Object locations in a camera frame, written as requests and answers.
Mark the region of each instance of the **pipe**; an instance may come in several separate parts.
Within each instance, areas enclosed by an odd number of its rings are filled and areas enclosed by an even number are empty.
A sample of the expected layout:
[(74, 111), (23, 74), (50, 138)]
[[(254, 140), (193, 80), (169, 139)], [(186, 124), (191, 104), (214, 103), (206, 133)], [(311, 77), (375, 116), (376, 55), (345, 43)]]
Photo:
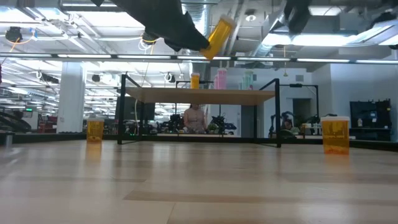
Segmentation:
[(182, 4), (182, 11), (189, 12), (195, 27), (205, 37), (210, 34), (210, 7), (206, 4)]

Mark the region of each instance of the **ceiling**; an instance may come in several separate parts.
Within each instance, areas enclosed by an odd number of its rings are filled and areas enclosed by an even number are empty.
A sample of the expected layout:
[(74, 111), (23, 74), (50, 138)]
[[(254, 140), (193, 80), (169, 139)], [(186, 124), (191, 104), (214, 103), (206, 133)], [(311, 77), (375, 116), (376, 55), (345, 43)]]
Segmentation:
[[(182, 50), (178, 53), (164, 44), (160, 39), (153, 47), (146, 50), (141, 45), (141, 35), (144, 26), (135, 19), (121, 12), (116, 7), (106, 7), (106, 9), (98, 9), (91, 6), (90, 1), (64, 0), (61, 2), (62, 8), (58, 8), (56, 1), (38, 1), (38, 6), (31, 7), (15, 7), (10, 1), (9, 5), (0, 7), (0, 52), (9, 52), (13, 48), (13, 43), (6, 40), (5, 33), (10, 26), (21, 27), (23, 42), (25, 44), (17, 44), (12, 52), (20, 53), (48, 53), (48, 54), (156, 54), (156, 55), (174, 55), (189, 54), (189, 51)], [(206, 31), (204, 24), (208, 24), (208, 28), (213, 29), (223, 14), (235, 19), (239, 24), (237, 33), (238, 38), (233, 42), (231, 47), (231, 55), (241, 53), (250, 55), (256, 50), (264, 40), (264, 28), (266, 27), (266, 19), (269, 15), (278, 13), (281, 10), (282, 1), (278, 0), (183, 0), (183, 3), (194, 2), (196, 4), (206, 3), (209, 11), (203, 12), (202, 16), (209, 18), (209, 21), (197, 21), (197, 29), (202, 33)], [(313, 6), (310, 8), (314, 16), (334, 17), (344, 13), (344, 15), (358, 17), (364, 7), (360, 5), (346, 6), (347, 2), (358, 1), (317, 1), (314, 0)], [(239, 20), (240, 9), (254, 9), (256, 20), (247, 21), (245, 16)], [(347, 51), (342, 47), (314, 47), (287, 45), (275, 46), (270, 53), (274, 57), (308, 57), (308, 58), (383, 58), (384, 53), (389, 49), (386, 46), (376, 46), (378, 54), (370, 55), (369, 52), (375, 46), (352, 47)], [(52, 105), (42, 106), (43, 113), (56, 114), (58, 106), (58, 85), (45, 83), (40, 81), (38, 71), (51, 75), (61, 80), (62, 62), (60, 61), (40, 61), (40, 60), (21, 60), (15, 58), (2, 59), (5, 60), (2, 65), (3, 83), (11, 85), (35, 86), (31, 88), (20, 88), (15, 90), (10, 88), (2, 88), (2, 101), (0, 104), (6, 107), (21, 106), (27, 103), (31, 105), (33, 101), (44, 103), (50, 102)], [(117, 97), (118, 93), (115, 89), (101, 89), (104, 86), (119, 86), (120, 74), (126, 72), (139, 84), (144, 86), (162, 86), (175, 87), (174, 83), (165, 81), (164, 76), (168, 73), (175, 75), (177, 80), (189, 80), (192, 64), (190, 62), (183, 63), (144, 63), (144, 62), (86, 62), (88, 71), (87, 91), (86, 91), (86, 113), (102, 113), (110, 116), (114, 114), (114, 109), (100, 110), (101, 105), (115, 105), (116, 102), (110, 102), (109, 97)], [(308, 71), (315, 68), (313, 63), (275, 63), (272, 68), (280, 67), (298, 67), (306, 68)], [(100, 82), (93, 82), (93, 75), (101, 75)], [(98, 101), (96, 106), (92, 106), (93, 98)], [(173, 106), (164, 105), (169, 112), (173, 110)]]

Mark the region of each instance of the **pink bottle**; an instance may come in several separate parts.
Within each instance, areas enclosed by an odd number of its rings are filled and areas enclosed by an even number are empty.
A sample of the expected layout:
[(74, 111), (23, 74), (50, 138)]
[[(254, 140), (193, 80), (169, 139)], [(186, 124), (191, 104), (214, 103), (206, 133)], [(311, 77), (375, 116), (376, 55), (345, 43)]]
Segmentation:
[(226, 90), (226, 72), (227, 69), (225, 68), (219, 68), (217, 71), (218, 90)]
[(218, 90), (218, 75), (216, 75), (216, 78), (214, 79), (214, 89)]

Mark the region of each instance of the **black metal frame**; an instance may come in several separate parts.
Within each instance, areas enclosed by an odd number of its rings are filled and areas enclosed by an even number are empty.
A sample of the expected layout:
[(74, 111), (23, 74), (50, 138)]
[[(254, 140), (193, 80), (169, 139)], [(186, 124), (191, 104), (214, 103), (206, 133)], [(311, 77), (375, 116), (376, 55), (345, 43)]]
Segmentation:
[[(275, 120), (280, 121), (280, 80), (278, 78), (273, 79), (271, 82), (267, 83), (260, 90), (265, 90), (267, 87), (275, 83)], [(280, 138), (280, 125), (276, 124), (276, 147), (282, 147), (282, 140)]]
[[(131, 83), (133, 83), (136, 87), (142, 88), (138, 83), (136, 83), (132, 78), (130, 78), (127, 73), (122, 75), (121, 77), (121, 89), (120, 89), (120, 105), (119, 105), (119, 121), (118, 121), (118, 144), (123, 143), (123, 136), (124, 136), (124, 129), (123, 129), (123, 121), (124, 121), (124, 104), (125, 104), (125, 99), (126, 99), (126, 80), (129, 80)], [(141, 102), (141, 114), (144, 114), (144, 103)], [(139, 127), (140, 129), (138, 130), (138, 135), (140, 139), (142, 139), (142, 131), (141, 128), (143, 128), (143, 120), (140, 119), (140, 124)]]
[[(224, 138), (224, 135), (220, 138), (213, 138), (213, 137), (194, 137), (194, 138), (188, 138), (188, 137), (183, 137), (181, 138), (179, 135), (177, 137), (163, 137), (163, 136), (143, 136), (142, 135), (142, 128), (143, 126), (143, 119), (140, 119), (139, 123), (139, 136), (138, 138), (136, 136), (125, 136), (124, 135), (124, 129), (123, 129), (123, 121), (124, 121), (124, 104), (125, 104), (125, 98), (126, 98), (126, 80), (129, 80), (132, 82), (137, 88), (142, 88), (138, 83), (136, 83), (132, 78), (130, 78), (127, 74), (122, 75), (121, 77), (121, 91), (120, 91), (120, 110), (119, 110), (119, 121), (118, 121), (118, 144), (123, 144), (123, 140), (129, 140), (129, 141), (186, 141), (186, 142), (240, 142), (240, 143), (275, 143), (277, 144), (277, 147), (281, 147), (281, 141), (280, 137), (277, 134), (277, 139), (259, 139), (257, 136), (257, 106), (254, 106), (253, 113), (254, 113), (254, 125), (253, 125), (253, 138)], [(177, 81), (175, 86), (178, 88), (179, 83), (190, 83), (190, 81)], [(213, 83), (213, 82), (207, 82), (207, 81), (201, 81), (200, 84), (206, 84), (206, 83)], [(276, 113), (279, 115), (278, 119), (280, 119), (280, 93), (279, 93), (279, 79), (276, 78), (270, 83), (266, 84), (262, 89), (268, 87), (269, 85), (275, 83), (275, 108), (276, 108)], [(144, 114), (144, 103), (141, 102), (141, 114)]]

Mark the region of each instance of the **monitor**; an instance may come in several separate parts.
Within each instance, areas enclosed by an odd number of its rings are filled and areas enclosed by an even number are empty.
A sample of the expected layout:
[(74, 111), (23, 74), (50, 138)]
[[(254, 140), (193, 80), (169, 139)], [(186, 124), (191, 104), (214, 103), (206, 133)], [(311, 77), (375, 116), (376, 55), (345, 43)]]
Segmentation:
[[(124, 119), (134, 120), (136, 119), (135, 107), (136, 99), (133, 97), (125, 97), (124, 99)], [(116, 115), (115, 119), (119, 119), (119, 105), (120, 105), (120, 97), (118, 97), (118, 102), (116, 104)], [(137, 102), (137, 119), (141, 120), (141, 102)], [(146, 103), (144, 104), (144, 120), (155, 120), (155, 103)]]

